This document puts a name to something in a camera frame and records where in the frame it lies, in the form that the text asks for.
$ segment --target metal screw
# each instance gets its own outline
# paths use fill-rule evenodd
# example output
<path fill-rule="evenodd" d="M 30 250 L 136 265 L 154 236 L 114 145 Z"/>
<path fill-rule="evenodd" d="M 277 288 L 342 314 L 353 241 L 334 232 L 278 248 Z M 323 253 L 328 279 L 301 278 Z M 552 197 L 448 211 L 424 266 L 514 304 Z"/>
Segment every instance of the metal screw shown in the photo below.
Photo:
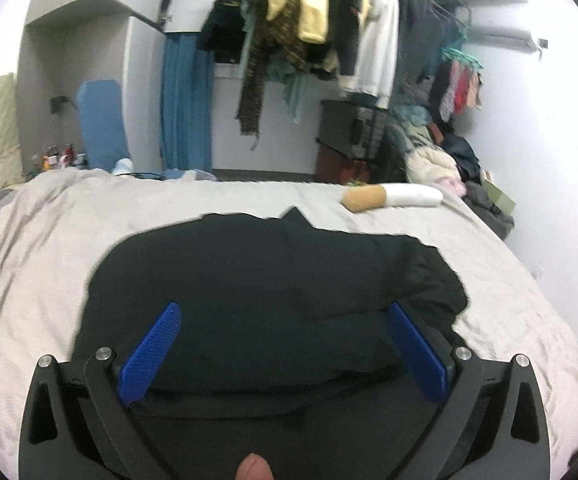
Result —
<path fill-rule="evenodd" d="M 471 350 L 461 346 L 460 348 L 456 348 L 455 356 L 461 361 L 468 361 L 473 357 L 473 354 L 471 353 Z"/>
<path fill-rule="evenodd" d="M 529 366 L 529 358 L 524 354 L 518 354 L 515 356 L 515 362 L 518 363 L 522 368 Z"/>
<path fill-rule="evenodd" d="M 46 368 L 47 366 L 49 366 L 51 364 L 52 360 L 53 359 L 50 355 L 43 355 L 42 357 L 40 357 L 38 359 L 38 366 L 40 368 Z"/>
<path fill-rule="evenodd" d="M 98 348 L 98 350 L 96 350 L 96 359 L 98 361 L 106 361 L 109 357 L 111 357 L 111 349 L 103 346 L 102 348 Z"/>

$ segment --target blue gripper pad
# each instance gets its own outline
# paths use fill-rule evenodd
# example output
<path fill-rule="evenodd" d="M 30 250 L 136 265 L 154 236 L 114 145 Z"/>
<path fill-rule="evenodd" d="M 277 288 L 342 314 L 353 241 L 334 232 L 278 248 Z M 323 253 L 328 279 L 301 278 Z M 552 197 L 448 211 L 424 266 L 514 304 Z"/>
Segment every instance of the blue gripper pad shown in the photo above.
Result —
<path fill-rule="evenodd" d="M 447 370 L 397 303 L 387 309 L 387 328 L 424 398 L 429 402 L 444 402 L 449 396 Z"/>
<path fill-rule="evenodd" d="M 181 325 L 180 307 L 171 302 L 127 359 L 118 375 L 118 396 L 125 406 L 147 393 Z"/>

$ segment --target bed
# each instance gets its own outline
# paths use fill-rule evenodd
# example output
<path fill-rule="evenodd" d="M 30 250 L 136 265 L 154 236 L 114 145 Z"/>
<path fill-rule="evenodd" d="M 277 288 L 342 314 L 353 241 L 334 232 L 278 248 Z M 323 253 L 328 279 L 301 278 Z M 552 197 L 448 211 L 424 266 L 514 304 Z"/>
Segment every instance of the bed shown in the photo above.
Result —
<path fill-rule="evenodd" d="M 344 188 L 288 182 L 157 182 L 101 170 L 42 174 L 0 210 L 0 469 L 18 478 L 27 387 L 41 355 L 70 358 L 97 263 L 136 232 L 245 212 L 279 217 L 297 206 L 317 228 L 408 234 L 437 246 L 460 276 L 469 307 L 454 329 L 485 359 L 522 352 L 537 375 L 549 425 L 551 477 L 578 449 L 578 343 L 527 270 L 460 200 L 437 208 L 352 214 Z"/>

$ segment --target red garment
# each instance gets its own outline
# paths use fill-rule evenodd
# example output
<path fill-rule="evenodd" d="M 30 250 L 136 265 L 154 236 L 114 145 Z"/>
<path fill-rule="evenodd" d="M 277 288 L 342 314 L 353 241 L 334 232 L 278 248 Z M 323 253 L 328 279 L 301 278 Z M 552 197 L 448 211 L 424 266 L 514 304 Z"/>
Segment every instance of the red garment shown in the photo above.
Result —
<path fill-rule="evenodd" d="M 467 105 L 467 98 L 469 96 L 469 83 L 471 81 L 471 69 L 464 68 L 462 75 L 460 76 L 460 81 L 458 83 L 458 89 L 455 92 L 455 102 L 453 105 L 453 112 L 456 114 L 461 114 L 464 107 Z"/>

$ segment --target blue curtain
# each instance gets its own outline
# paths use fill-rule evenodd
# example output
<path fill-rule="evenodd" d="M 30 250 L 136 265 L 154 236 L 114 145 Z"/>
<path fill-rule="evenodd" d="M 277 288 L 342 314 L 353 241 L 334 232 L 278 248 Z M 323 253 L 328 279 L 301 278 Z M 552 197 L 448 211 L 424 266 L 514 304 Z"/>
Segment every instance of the blue curtain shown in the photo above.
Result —
<path fill-rule="evenodd" d="M 211 172 L 213 52 L 195 47 L 198 34 L 166 35 L 162 137 L 166 170 Z"/>

